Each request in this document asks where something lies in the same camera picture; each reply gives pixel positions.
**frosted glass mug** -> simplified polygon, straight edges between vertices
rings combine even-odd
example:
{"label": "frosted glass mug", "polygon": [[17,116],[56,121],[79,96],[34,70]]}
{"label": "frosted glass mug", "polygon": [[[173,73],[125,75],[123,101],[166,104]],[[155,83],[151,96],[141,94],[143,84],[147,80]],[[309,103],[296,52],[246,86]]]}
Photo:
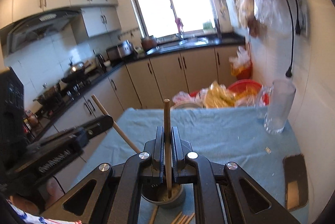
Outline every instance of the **frosted glass mug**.
{"label": "frosted glass mug", "polygon": [[[281,133],[292,108],[296,88],[291,80],[279,79],[271,87],[263,87],[256,99],[258,118],[264,119],[264,128],[269,134]],[[259,108],[261,98],[269,94],[270,104],[267,111]]]}

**mug handle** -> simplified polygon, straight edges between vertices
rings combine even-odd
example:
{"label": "mug handle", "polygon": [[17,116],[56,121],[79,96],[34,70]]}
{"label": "mug handle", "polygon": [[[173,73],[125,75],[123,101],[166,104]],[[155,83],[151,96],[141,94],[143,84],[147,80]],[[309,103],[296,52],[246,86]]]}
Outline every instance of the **mug handle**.
{"label": "mug handle", "polygon": [[271,91],[272,91],[272,87],[263,86],[262,89],[259,91],[259,93],[257,95],[256,102],[255,102],[255,108],[256,108],[256,112],[257,112],[257,118],[259,118],[259,119],[264,119],[265,116],[266,116],[266,109],[261,108],[262,106],[260,105],[260,103],[262,102],[262,97],[265,94],[268,94],[270,96]]}

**metal screw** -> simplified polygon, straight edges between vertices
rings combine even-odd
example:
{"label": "metal screw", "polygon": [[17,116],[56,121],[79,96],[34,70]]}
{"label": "metal screw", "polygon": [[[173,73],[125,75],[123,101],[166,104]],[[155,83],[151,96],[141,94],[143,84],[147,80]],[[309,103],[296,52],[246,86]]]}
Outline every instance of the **metal screw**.
{"label": "metal screw", "polygon": [[198,154],[196,152],[189,152],[187,153],[187,157],[189,157],[190,159],[196,159],[198,158]]}
{"label": "metal screw", "polygon": [[148,159],[150,157],[150,154],[148,152],[141,152],[138,156],[141,159]]}
{"label": "metal screw", "polygon": [[230,169],[230,170],[235,170],[235,169],[237,169],[237,164],[236,163],[234,163],[234,162],[229,162],[229,163],[227,163],[227,167],[228,167],[228,169]]}
{"label": "metal screw", "polygon": [[109,169],[109,167],[110,167],[109,164],[106,164],[106,163],[99,165],[99,169],[102,172],[107,171]]}

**black countertop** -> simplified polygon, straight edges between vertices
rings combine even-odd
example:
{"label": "black countertop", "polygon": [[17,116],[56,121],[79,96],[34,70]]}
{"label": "black countertop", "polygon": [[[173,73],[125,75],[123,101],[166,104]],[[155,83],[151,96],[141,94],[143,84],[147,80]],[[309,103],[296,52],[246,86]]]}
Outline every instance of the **black countertop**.
{"label": "black countertop", "polygon": [[222,34],[222,38],[218,39],[215,36],[209,36],[208,37],[208,44],[206,45],[200,45],[200,46],[180,46],[179,48],[165,51],[164,53],[153,53],[150,55],[147,55],[146,53],[142,54],[134,54],[131,55],[131,57],[127,57],[126,59],[115,62],[112,66],[107,68],[106,73],[99,73],[96,71],[95,74],[91,74],[89,76],[89,79],[91,81],[91,84],[84,87],[80,91],[80,95],[75,97],[73,101],[67,102],[60,110],[57,111],[55,115],[53,115],[50,119],[41,117],[40,118],[40,125],[37,129],[33,129],[33,133],[35,135],[34,141],[38,141],[43,137],[43,135],[46,133],[46,131],[69,109],[71,108],[78,100],[80,100],[88,91],[90,91],[94,86],[99,84],[102,80],[107,78],[109,75],[111,75],[113,72],[121,68],[123,65],[152,58],[162,55],[167,55],[173,52],[181,52],[181,51],[187,51],[190,49],[198,49],[203,47],[214,47],[214,46],[234,46],[234,45],[241,45],[245,43],[245,38],[235,34],[235,33],[224,33]]}

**blue tablecloth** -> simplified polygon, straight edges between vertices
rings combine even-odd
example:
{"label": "blue tablecloth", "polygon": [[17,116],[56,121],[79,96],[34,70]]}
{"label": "blue tablecloth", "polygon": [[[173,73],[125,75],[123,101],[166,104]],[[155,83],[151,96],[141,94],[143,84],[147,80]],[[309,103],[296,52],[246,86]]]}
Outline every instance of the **blue tablecloth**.
{"label": "blue tablecloth", "polygon": [[[163,126],[163,110],[128,109],[117,123],[135,145],[143,149],[146,141],[155,139],[157,126]],[[282,134],[269,135],[263,128],[263,121],[256,118],[254,108],[176,109],[171,111],[171,126],[177,126],[180,138],[189,141],[195,152],[210,161],[220,164],[236,162],[284,205],[283,159],[300,153],[289,123]],[[100,163],[120,164],[133,154],[117,132],[110,130],[73,185]],[[171,223],[181,210],[188,215],[194,212],[193,187],[188,184],[185,189],[187,197],[182,208],[159,209],[155,223]],[[147,224],[152,210],[153,205],[142,198],[138,223]],[[307,224],[308,205],[292,214],[301,224]]]}

